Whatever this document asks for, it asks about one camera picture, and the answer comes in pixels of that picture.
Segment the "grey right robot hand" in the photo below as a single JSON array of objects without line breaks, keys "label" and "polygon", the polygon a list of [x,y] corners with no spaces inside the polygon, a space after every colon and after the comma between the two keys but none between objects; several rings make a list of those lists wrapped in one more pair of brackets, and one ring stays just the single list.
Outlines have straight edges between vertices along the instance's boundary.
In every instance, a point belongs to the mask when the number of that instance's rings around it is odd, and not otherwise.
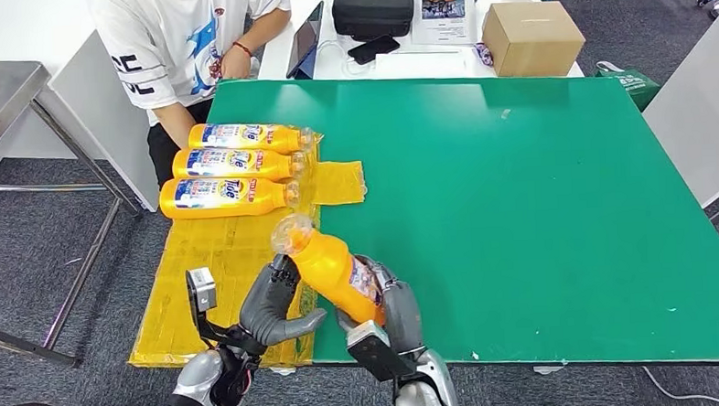
[{"label": "grey right robot hand", "polygon": [[381,310],[385,319],[384,330],[390,347],[398,355],[415,361],[425,351],[422,322],[413,289],[381,262],[365,255],[355,254],[367,270],[376,276],[381,289]]}]

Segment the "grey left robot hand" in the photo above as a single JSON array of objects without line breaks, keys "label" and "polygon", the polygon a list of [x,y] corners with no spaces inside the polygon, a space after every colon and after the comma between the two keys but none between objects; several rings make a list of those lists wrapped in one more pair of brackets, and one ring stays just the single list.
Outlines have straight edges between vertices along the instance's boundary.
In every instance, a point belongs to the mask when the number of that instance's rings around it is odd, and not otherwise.
[{"label": "grey left robot hand", "polygon": [[245,297],[239,325],[264,347],[310,334],[323,324],[327,316],[323,308],[287,317],[300,280],[295,262],[288,255],[276,254],[258,273]]}]

